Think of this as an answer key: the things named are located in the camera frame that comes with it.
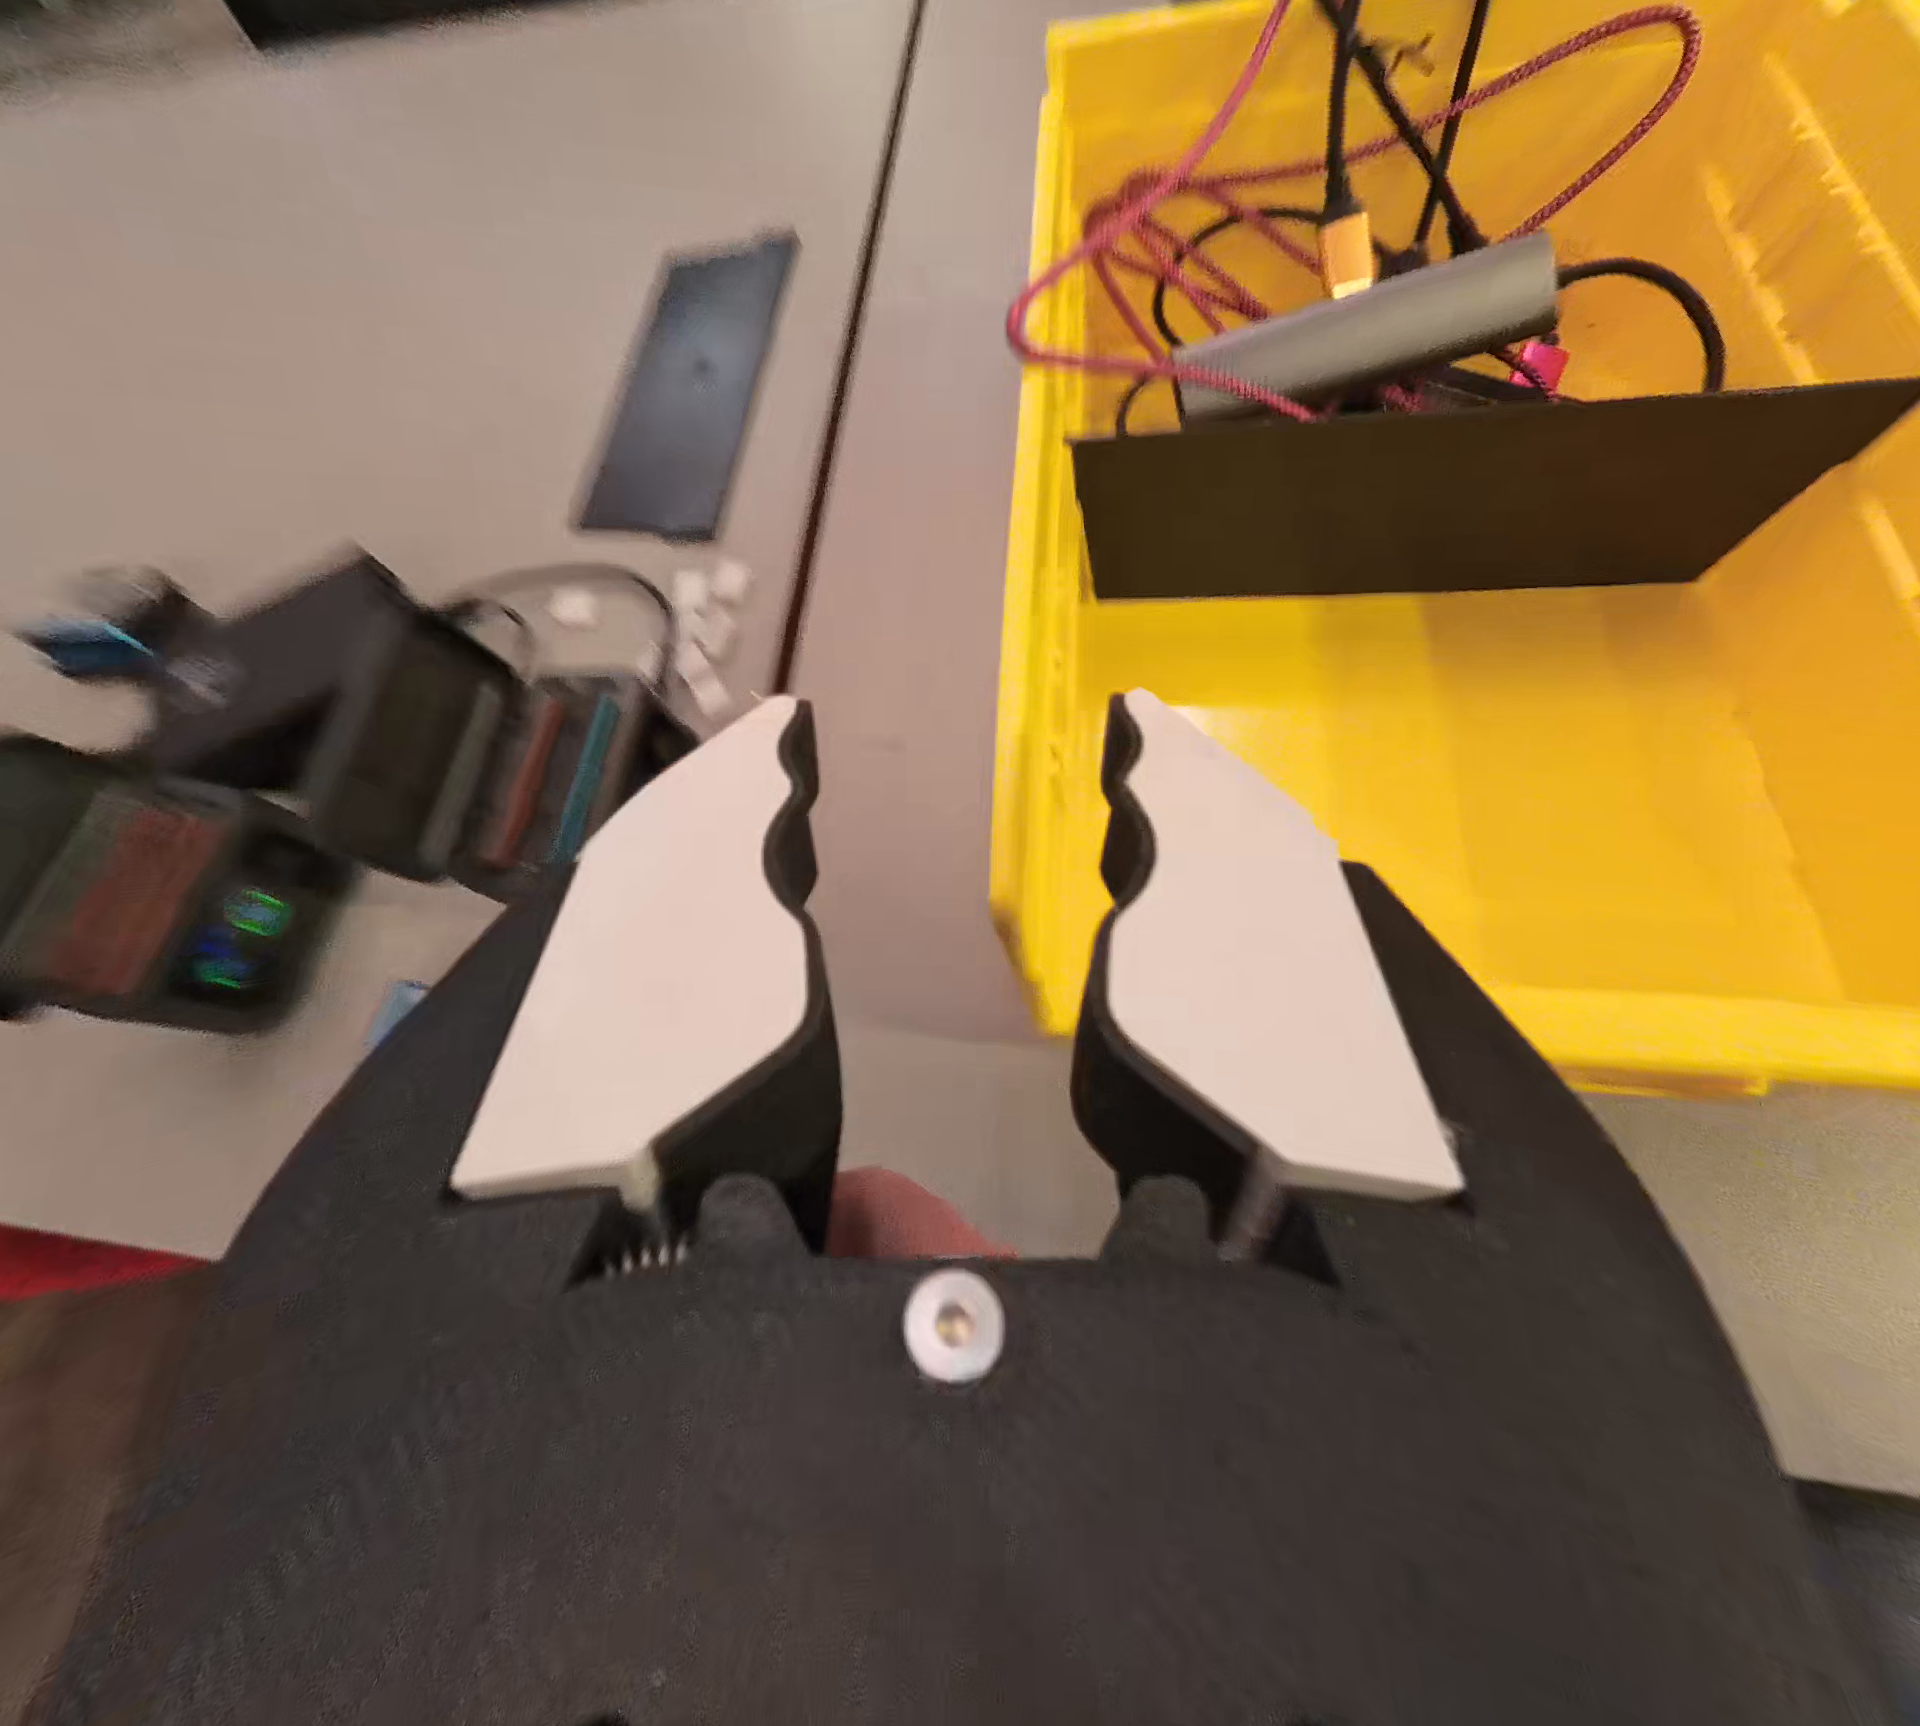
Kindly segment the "grey usb hub with cable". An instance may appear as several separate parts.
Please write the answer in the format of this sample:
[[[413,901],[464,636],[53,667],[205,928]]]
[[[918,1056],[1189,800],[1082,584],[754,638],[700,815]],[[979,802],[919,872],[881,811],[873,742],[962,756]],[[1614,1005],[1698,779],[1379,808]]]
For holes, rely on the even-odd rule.
[[[1726,346],[1703,295],[1641,258],[1558,260],[1534,231],[1281,314],[1179,342],[1169,352],[1181,419],[1308,408],[1313,400],[1382,388],[1452,362],[1546,342],[1560,299],[1577,284],[1618,278],[1666,295],[1700,346],[1700,388],[1726,385]]]

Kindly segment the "yellow plastic bin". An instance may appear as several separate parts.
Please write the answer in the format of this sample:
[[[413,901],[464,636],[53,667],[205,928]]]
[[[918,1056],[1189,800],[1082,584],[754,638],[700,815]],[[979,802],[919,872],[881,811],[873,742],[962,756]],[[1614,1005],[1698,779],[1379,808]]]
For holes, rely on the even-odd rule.
[[[1915,1087],[1915,408],[1701,578],[1103,602],[1071,441],[1171,433],[1149,304],[1206,241],[1239,316],[1320,295],[1313,0],[1055,23],[1038,108],[988,903],[1047,1034],[1108,907],[1098,760],[1143,687],[1272,777],[1595,1090]],[[1720,394],[1915,380],[1915,0],[1496,0],[1453,186],[1489,235],[1677,274]],[[1555,402],[1701,391],[1620,278]]]

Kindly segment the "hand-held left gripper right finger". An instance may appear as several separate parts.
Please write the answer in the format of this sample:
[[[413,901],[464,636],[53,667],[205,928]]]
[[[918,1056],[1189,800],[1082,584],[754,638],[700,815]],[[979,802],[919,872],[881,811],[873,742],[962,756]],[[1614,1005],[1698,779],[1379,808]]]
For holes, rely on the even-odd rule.
[[[1299,1196],[1459,1197],[1466,1174],[1337,846],[1186,712],[1112,696],[1069,1107],[1120,1197],[1196,1189],[1228,1262]]]

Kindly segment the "black rectangular pad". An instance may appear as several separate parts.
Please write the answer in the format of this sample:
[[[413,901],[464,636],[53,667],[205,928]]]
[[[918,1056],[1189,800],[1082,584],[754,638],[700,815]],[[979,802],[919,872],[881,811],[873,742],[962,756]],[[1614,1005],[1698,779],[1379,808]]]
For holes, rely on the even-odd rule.
[[[717,540],[799,249],[782,227],[663,260],[581,484],[575,531]]]

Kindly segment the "pile of clear plastic caps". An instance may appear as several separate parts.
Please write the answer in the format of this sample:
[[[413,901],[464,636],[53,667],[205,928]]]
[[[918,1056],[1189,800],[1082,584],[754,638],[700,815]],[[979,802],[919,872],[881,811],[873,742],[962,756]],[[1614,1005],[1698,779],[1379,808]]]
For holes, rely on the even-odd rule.
[[[751,572],[722,557],[682,565],[665,579],[611,562],[569,562],[534,579],[544,618],[561,633],[605,633],[614,665],[665,706],[707,721],[732,710],[727,665]]]

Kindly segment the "black battery charger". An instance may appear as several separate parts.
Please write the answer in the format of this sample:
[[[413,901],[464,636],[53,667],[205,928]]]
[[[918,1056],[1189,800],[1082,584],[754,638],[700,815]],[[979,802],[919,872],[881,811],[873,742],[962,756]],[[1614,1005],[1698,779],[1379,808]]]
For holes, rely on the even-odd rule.
[[[522,898],[694,747],[605,633],[563,633],[539,609],[531,581],[557,565],[433,603],[353,552],[199,609],[157,660],[139,754],[291,802],[366,869]]]

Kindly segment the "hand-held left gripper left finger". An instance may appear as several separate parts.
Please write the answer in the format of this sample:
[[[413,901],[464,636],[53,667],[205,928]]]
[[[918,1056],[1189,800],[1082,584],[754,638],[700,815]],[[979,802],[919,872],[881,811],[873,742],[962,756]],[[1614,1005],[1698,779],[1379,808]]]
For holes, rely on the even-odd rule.
[[[759,700],[579,850],[448,1174],[466,1201],[605,1191],[651,1244],[771,1185],[826,1248],[845,1095],[817,877],[811,706]]]

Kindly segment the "black usb hub with cable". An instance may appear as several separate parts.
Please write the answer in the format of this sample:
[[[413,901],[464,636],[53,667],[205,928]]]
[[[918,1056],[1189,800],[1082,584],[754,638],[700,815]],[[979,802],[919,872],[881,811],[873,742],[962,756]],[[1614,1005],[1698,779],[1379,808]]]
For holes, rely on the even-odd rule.
[[[1167,353],[1171,353],[1174,346],[1177,346],[1177,343],[1181,343],[1181,342],[1206,339],[1206,338],[1209,338],[1209,335],[1216,335],[1216,334],[1225,331],[1225,329],[1230,329],[1230,327],[1236,327],[1236,326],[1239,326],[1239,323],[1257,322],[1257,320],[1263,320],[1263,318],[1268,318],[1268,316],[1279,316],[1279,311],[1265,311],[1265,314],[1260,314],[1260,316],[1239,314],[1238,322],[1230,322],[1230,318],[1228,318],[1228,311],[1236,311],[1236,310],[1238,310],[1238,299],[1234,299],[1234,297],[1230,295],[1230,286],[1234,284],[1234,279],[1232,279],[1232,275],[1220,274],[1220,272],[1211,266],[1211,260],[1209,260],[1209,256],[1208,256],[1206,241],[1208,241],[1209,237],[1211,237],[1211,240],[1222,237],[1222,235],[1225,235],[1230,229],[1242,229],[1242,227],[1250,227],[1250,222],[1247,222],[1245,218],[1239,218],[1239,216],[1230,216],[1230,218],[1217,219],[1214,225],[1209,225],[1209,227],[1206,227],[1206,229],[1201,229],[1201,231],[1194,231],[1194,233],[1189,233],[1189,235],[1186,235],[1186,237],[1181,237],[1181,240],[1175,240],[1175,241],[1171,243],[1169,253],[1167,253],[1167,267],[1165,267],[1165,274],[1163,274],[1163,286],[1157,289],[1156,297],[1149,301],[1149,311],[1151,311],[1151,316],[1153,316],[1156,331],[1157,331],[1157,335],[1165,342]],[[1374,284],[1379,284],[1379,281],[1383,281],[1383,279],[1396,278],[1396,275],[1399,275],[1399,274],[1411,274],[1411,272],[1418,272],[1418,270],[1423,270],[1423,267],[1434,267],[1434,266],[1443,263],[1443,262],[1448,262],[1448,258],[1439,258],[1439,260],[1427,262],[1427,263],[1414,263],[1414,266],[1401,267],[1401,270],[1398,270],[1398,272],[1385,274],[1385,275],[1378,278]],[[1297,304],[1297,305],[1293,305],[1293,307],[1283,310],[1283,314],[1293,311],[1293,310],[1297,310],[1297,307],[1301,307],[1301,305],[1306,305],[1306,304],[1318,301],[1318,299],[1327,299],[1327,297],[1312,297],[1312,299],[1306,299],[1306,301],[1301,301],[1301,304]],[[1376,391],[1383,391],[1383,390],[1387,390],[1387,388],[1391,388],[1391,385],[1410,384],[1410,382],[1414,382],[1416,377],[1427,374],[1427,370],[1418,372],[1418,374],[1414,374],[1414,375],[1410,375],[1410,377],[1404,377],[1404,380],[1399,380],[1399,382],[1396,382],[1396,384],[1382,385],[1382,388],[1367,388],[1367,390],[1355,390],[1355,391],[1351,391],[1351,394],[1329,394],[1329,396],[1323,396],[1323,397],[1316,397],[1310,405],[1303,405],[1303,410],[1306,410],[1310,416],[1313,416],[1313,414],[1316,414],[1321,405],[1325,405],[1325,404],[1340,404],[1342,400],[1346,400],[1346,397],[1349,397],[1349,396],[1376,394]],[[1175,405],[1175,385],[1171,385],[1171,404],[1174,404],[1175,411],[1179,411],[1177,405]],[[1252,410],[1252,411],[1247,411],[1247,414],[1238,414],[1238,416],[1228,416],[1228,417],[1252,417],[1255,411],[1263,411],[1263,408],[1255,408],[1255,410]]]

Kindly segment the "black bin divider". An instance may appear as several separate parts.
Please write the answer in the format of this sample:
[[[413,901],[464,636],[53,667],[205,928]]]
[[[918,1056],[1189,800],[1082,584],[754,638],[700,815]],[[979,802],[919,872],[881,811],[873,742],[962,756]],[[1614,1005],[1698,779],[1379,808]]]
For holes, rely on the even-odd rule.
[[[1223,417],[1069,444],[1103,603],[1677,585],[1915,410],[1915,380]]]

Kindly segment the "person's jeans legs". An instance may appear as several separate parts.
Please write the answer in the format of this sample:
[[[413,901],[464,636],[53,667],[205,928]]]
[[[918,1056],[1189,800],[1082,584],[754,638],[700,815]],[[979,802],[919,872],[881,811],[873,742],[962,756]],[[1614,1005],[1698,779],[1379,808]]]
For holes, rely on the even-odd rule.
[[[1915,1723],[1917,1498],[1817,1479],[1791,1489],[1886,1720]]]

